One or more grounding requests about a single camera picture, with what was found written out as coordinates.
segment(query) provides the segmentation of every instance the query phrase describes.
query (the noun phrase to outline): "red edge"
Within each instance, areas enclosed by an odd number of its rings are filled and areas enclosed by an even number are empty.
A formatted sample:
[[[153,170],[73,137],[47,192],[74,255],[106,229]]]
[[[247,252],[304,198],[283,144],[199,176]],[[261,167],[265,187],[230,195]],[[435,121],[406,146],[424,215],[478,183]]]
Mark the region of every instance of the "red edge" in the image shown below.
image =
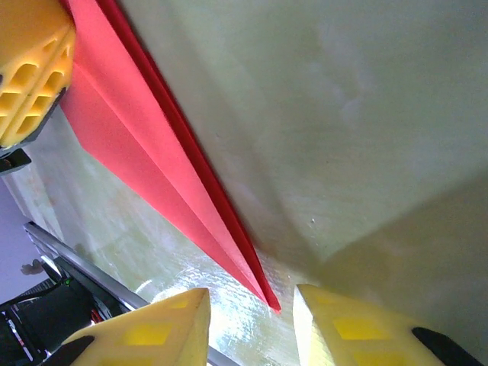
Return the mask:
[[[223,186],[205,158],[204,151],[195,138],[183,111],[179,107],[168,84],[162,77],[156,63],[150,54],[141,47],[139,40],[116,1],[96,0],[96,2],[115,30],[115,33],[117,33],[122,44],[132,56],[141,75],[146,80],[242,255],[244,255],[246,260],[250,261],[251,269],[258,268],[261,272],[258,274],[253,273],[263,290],[263,294],[265,295],[265,299],[268,301],[269,306],[277,312],[280,312],[281,306],[278,298],[265,277],[261,263],[252,246],[252,241],[239,221],[237,212],[234,210],[229,198],[226,196]],[[64,3],[65,6],[67,5],[66,0],[62,0],[62,3]]]

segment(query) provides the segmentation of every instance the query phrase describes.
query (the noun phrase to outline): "black plastic part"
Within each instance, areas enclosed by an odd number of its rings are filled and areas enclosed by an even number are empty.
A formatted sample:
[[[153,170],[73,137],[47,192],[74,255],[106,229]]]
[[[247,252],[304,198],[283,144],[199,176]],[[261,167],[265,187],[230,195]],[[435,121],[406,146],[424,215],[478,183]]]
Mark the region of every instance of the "black plastic part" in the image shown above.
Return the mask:
[[[13,309],[5,311],[5,315],[14,323],[15,330],[17,334],[21,337],[22,342],[27,347],[30,355],[33,357],[33,364],[39,364],[43,359],[46,358],[46,350],[39,346],[40,340],[36,336],[29,334],[28,330],[24,327],[24,324],[19,320],[17,314]]]
[[[31,289],[22,293],[20,296],[16,297],[16,298],[19,298],[19,297],[31,295],[32,298],[30,300],[24,300],[21,302],[17,302],[14,305],[12,305],[11,308],[13,309],[14,312],[18,312],[20,309],[24,309],[25,307],[28,307],[35,300],[37,300],[39,298],[39,296],[42,295],[42,293],[44,291],[49,291],[50,289],[53,289],[54,286],[56,286],[56,285],[57,285],[57,282],[51,281],[50,278],[48,278],[45,281],[40,282],[39,284],[35,285]]]
[[[8,156],[0,158],[0,176],[22,169],[32,162],[23,149],[17,149]]]
[[[59,282],[67,279],[66,276],[63,276],[63,274],[59,275],[59,273],[54,271],[54,269],[52,269],[51,266],[47,263],[43,263],[42,267],[43,270],[46,272],[47,277],[49,277],[54,282]]]
[[[58,257],[54,259],[54,263],[57,267],[66,271],[71,277],[76,279],[77,282],[79,282],[84,288],[86,288],[93,297],[96,297],[98,300],[100,300],[107,307],[107,309],[104,311],[108,311],[110,317],[122,315],[129,311],[115,297],[110,295],[107,291],[98,286],[94,281],[86,277],[83,273],[81,273],[78,269],[65,261],[63,258]]]
[[[45,360],[43,366],[70,366],[94,340],[93,335],[87,335],[62,345]]]
[[[20,309],[18,316],[30,338],[40,340],[37,346],[54,352],[71,334],[91,324],[92,307],[90,293],[72,280]]]
[[[8,325],[7,318],[0,313],[0,364],[13,366],[22,361],[30,363],[27,354]]]
[[[30,300],[35,300],[38,297],[42,297],[44,295],[47,295],[49,292],[54,290],[56,287],[58,287],[59,284],[54,284],[52,287],[49,287],[45,290],[41,290],[36,294],[27,294],[27,295],[21,295],[13,298],[12,300],[9,300],[2,305],[0,305],[0,309],[6,309],[8,307],[13,307],[14,305],[18,305],[20,303],[23,303],[24,301],[30,301]]]
[[[481,362],[444,334],[421,327],[412,329],[412,333],[446,366],[483,366]]]

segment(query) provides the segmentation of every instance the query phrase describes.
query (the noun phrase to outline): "black base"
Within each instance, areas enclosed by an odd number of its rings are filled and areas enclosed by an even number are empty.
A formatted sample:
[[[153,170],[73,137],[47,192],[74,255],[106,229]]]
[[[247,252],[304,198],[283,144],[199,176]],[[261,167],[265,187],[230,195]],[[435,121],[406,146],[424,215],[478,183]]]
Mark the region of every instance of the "black base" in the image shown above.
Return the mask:
[[[23,149],[17,149],[6,157],[0,158],[0,176],[22,169],[32,162]]]
[[[412,333],[445,366],[483,366],[481,362],[444,334],[421,327],[412,329]]]

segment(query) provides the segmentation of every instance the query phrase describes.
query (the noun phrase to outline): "folded red paper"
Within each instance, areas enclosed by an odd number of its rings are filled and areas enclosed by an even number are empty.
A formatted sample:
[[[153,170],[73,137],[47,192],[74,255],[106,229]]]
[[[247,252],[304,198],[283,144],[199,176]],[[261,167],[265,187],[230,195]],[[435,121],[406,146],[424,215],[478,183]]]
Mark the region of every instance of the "folded red paper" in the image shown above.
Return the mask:
[[[64,0],[76,26],[61,105],[79,142],[191,241],[280,310],[246,229],[114,0]]]

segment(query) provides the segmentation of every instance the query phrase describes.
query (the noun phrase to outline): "metal rail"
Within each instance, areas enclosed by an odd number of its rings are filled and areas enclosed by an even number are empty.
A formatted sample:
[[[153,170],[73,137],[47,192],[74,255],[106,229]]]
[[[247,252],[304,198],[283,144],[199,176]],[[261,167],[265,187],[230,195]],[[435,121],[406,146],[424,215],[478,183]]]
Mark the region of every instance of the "metal rail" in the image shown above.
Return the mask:
[[[26,223],[24,228],[35,246],[39,247],[42,251],[48,249],[51,255],[62,257],[86,277],[90,278],[118,299],[128,309],[135,310],[149,304],[142,297],[123,286],[119,281],[113,279],[100,268],[81,258],[75,251],[36,223]],[[212,366],[239,366],[236,362],[210,346],[208,348],[207,360]]]

